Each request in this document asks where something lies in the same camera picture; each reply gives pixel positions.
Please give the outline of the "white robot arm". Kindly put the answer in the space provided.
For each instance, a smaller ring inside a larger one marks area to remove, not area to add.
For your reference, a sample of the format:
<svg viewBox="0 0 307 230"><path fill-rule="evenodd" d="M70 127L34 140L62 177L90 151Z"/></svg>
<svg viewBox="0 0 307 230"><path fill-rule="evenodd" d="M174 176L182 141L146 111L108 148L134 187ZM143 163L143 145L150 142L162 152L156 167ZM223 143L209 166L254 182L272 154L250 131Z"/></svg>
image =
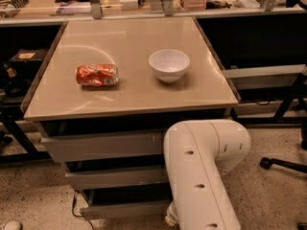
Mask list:
<svg viewBox="0 0 307 230"><path fill-rule="evenodd" d="M222 176L249 153L251 140L231 120L176 123L164 137L164 158L173 202L165 221L180 230L241 230Z"/></svg>

